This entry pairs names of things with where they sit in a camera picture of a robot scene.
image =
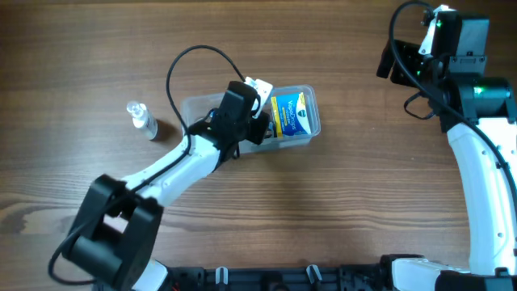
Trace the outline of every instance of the wire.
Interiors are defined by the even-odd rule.
[[[429,120],[430,118],[434,117],[435,116],[435,113],[434,112],[431,112],[429,114],[427,114],[426,116],[424,117],[421,117],[421,116],[418,116],[416,114],[414,114],[413,112],[409,111],[407,109],[407,106],[410,105],[411,102],[413,102],[415,99],[417,99],[418,97],[422,96],[422,92],[419,92],[411,97],[409,97],[405,102],[404,102],[404,111],[411,115],[412,117],[416,118],[416,119],[419,119],[419,120]]]
[[[393,13],[393,16],[391,18],[391,21],[389,23],[389,44],[391,46],[391,51],[393,53],[393,56],[395,57],[395,60],[398,63],[398,66],[400,69],[404,72],[404,75],[429,99],[432,99],[435,101],[443,110],[446,112],[454,115],[455,118],[460,120],[462,123],[467,125],[470,129],[472,129],[494,152],[495,157],[499,161],[499,164],[501,165],[501,168],[504,172],[504,175],[506,176],[506,179],[508,181],[508,186],[510,187],[511,196],[514,202],[514,212],[517,214],[517,189],[515,189],[515,181],[514,178],[510,172],[510,167],[508,163],[505,161],[504,157],[501,155],[497,147],[494,145],[494,143],[486,136],[483,131],[481,131],[476,125],[472,124],[470,121],[468,121],[464,116],[462,116],[459,112],[452,109],[450,106],[448,106],[446,103],[443,102],[443,100],[439,97],[434,96],[432,93],[429,92],[429,90],[424,87],[417,78],[408,70],[406,65],[404,64],[404,61],[401,58],[400,53],[398,52],[398,48],[395,44],[395,23],[397,22],[397,17],[401,14],[401,12],[406,9],[409,6],[424,6],[429,11],[433,11],[433,7],[425,2],[421,1],[408,1],[405,3],[402,3]]]
[[[86,227],[90,226],[90,224],[92,224],[93,222],[99,220],[102,216],[104,216],[111,209],[122,204],[127,199],[130,199],[133,197],[135,197],[133,194],[128,194],[128,195],[123,195],[123,196],[115,198],[114,200],[112,200],[108,204],[106,204],[104,207],[102,207],[95,215],[90,216],[90,219],[88,219],[83,224],[78,226],[75,230],[70,232],[70,234],[56,248],[52,257],[48,261],[48,276],[50,276],[57,283],[60,283],[62,285],[68,285],[68,286],[83,286],[83,285],[91,285],[91,284],[97,283],[97,280],[72,281],[72,280],[62,279],[58,275],[56,275],[56,273],[54,272],[54,265],[56,264],[56,261],[57,261],[57,258],[59,258],[59,255],[63,252],[63,248],[65,247],[65,245],[71,243],[73,240],[78,239],[79,236],[81,235],[81,232]]]
[[[167,165],[166,167],[164,167],[163,169],[161,169],[160,171],[156,172],[154,175],[150,176],[148,179],[145,179],[140,185],[136,186],[132,192],[136,192],[140,189],[142,189],[143,187],[149,185],[154,179],[156,179],[157,177],[159,177],[160,175],[162,175],[163,173],[167,172],[168,170],[170,170],[172,167],[176,166],[179,162],[181,162],[181,160],[183,158],[185,158],[191,151],[191,134],[188,132],[188,127],[187,127],[187,124],[185,124],[185,121],[183,120],[183,118],[181,117],[181,114],[179,113],[179,110],[177,109],[176,105],[174,104],[174,100],[172,99],[172,96],[170,95],[170,76],[172,75],[172,70],[174,69],[174,67],[176,66],[176,63],[179,61],[179,59],[181,57],[183,57],[184,55],[186,55],[187,53],[195,50],[195,49],[208,49],[208,50],[212,50],[216,53],[219,53],[223,58],[226,59],[226,61],[228,61],[230,63],[230,65],[233,67],[233,70],[235,70],[235,73],[237,73],[237,75],[239,76],[239,78],[244,82],[245,79],[244,77],[242,76],[241,72],[239,71],[239,69],[235,66],[235,64],[233,63],[233,61],[225,54],[223,53],[223,51],[221,51],[220,49],[218,48],[214,48],[210,45],[204,45],[204,44],[199,44],[199,45],[194,45],[194,46],[191,46],[190,48],[187,48],[185,49],[184,51],[182,51],[175,59],[174,61],[172,62],[172,64],[170,65],[170,68],[169,68],[169,72],[167,72],[167,79],[166,79],[166,93],[167,93],[167,98],[169,99],[169,103],[170,103],[170,106],[172,107],[172,110],[174,110],[174,113],[176,114],[176,116],[178,117],[179,119],[179,122],[181,123],[181,126],[183,127],[183,131],[185,132],[185,135],[187,136],[187,148],[183,151],[183,153],[178,157],[176,158],[172,163],[170,163],[169,165]]]

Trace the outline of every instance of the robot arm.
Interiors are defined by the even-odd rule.
[[[153,165],[122,178],[126,182],[126,188],[132,191],[143,181],[175,161],[186,148],[187,136],[175,149]],[[214,146],[213,142],[195,135],[191,137],[190,154],[179,161],[176,166],[157,177],[149,186],[138,190],[137,195],[144,199],[154,198],[162,207],[169,206],[193,183],[215,171],[220,155],[221,151]]]
[[[260,109],[272,86],[257,81],[258,85],[255,81],[250,85],[231,82],[220,107],[211,116],[191,125],[183,141],[153,165],[121,181],[107,175],[98,177],[91,184],[70,229],[71,234],[76,234],[77,229],[81,231],[66,240],[61,250],[63,257],[90,273],[96,281],[117,290],[131,289],[137,281],[144,284],[139,280],[142,273],[144,281],[160,274],[156,270],[144,270],[153,267],[148,262],[163,208],[232,158],[238,142],[246,139],[262,143],[269,115]],[[123,231],[109,226],[103,220],[104,215],[91,221],[92,215],[102,213],[114,200],[121,202],[106,215],[127,220]]]
[[[392,286],[402,291],[512,290],[512,280],[517,278],[517,201],[509,179],[517,173],[517,108],[511,85],[504,78],[483,76],[487,17],[441,6],[434,14],[427,13],[422,23],[430,27],[421,46],[395,41],[404,65],[433,96],[443,96],[441,102],[488,137],[511,174],[503,173],[506,165],[500,164],[479,133],[461,121],[458,114],[444,110],[435,100],[438,98],[430,98],[429,105],[448,135],[460,168],[469,214],[470,270],[395,255],[387,263]],[[377,76],[387,78],[393,67],[392,82],[415,86],[400,64],[394,64],[390,50],[388,43]]]

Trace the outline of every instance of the wooden table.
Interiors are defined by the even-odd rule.
[[[217,46],[275,86],[313,86],[322,132],[307,147],[227,162],[183,193],[166,209],[155,258],[243,268],[419,253],[468,264],[447,137],[438,119],[403,112],[414,89],[375,76],[399,1],[0,2],[0,289],[68,289],[46,264],[90,182],[139,171],[178,144],[165,76],[193,44]],[[516,84],[517,2],[448,4],[491,16],[486,73]],[[421,41],[421,18],[407,11],[397,35]],[[174,70],[173,96],[180,104],[236,79],[220,56],[194,52]],[[171,138],[149,142],[133,128],[133,99],[176,128]],[[428,110],[424,101],[412,109]],[[66,262],[58,272],[85,276]]]

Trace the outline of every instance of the small plastic bottle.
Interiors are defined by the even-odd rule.
[[[158,123],[145,104],[131,101],[126,108],[132,116],[132,123],[135,127],[143,132],[148,139],[154,139],[158,134]]]

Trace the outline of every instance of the plastic box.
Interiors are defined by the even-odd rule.
[[[295,136],[268,137],[264,139],[261,145],[255,145],[249,141],[241,141],[239,143],[241,154],[254,153],[262,150],[277,150],[291,146],[304,146],[309,144],[311,138],[320,133],[322,126],[320,124],[320,116],[317,110],[316,95],[314,94],[314,89],[311,86],[296,85],[275,88],[273,89],[271,96],[281,96],[299,92],[304,93],[311,133]],[[196,121],[205,117],[210,109],[218,108],[223,96],[224,93],[218,93],[185,99],[181,104],[181,112],[187,125],[194,124]],[[263,111],[272,116],[271,101],[264,106]]]

